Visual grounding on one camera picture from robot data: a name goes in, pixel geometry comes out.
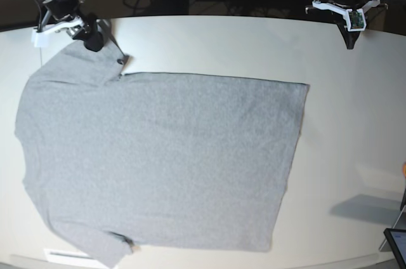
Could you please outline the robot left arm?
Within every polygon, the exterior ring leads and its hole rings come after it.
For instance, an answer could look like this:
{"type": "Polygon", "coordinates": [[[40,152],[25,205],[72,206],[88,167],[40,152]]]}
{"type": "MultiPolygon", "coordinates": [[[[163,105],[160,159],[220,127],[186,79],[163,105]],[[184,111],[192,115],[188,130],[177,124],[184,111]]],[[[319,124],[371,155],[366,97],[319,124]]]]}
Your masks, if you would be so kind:
{"type": "Polygon", "coordinates": [[[347,49],[353,49],[360,33],[366,29],[365,11],[362,0],[314,1],[313,7],[328,11],[333,16],[347,49]]]}

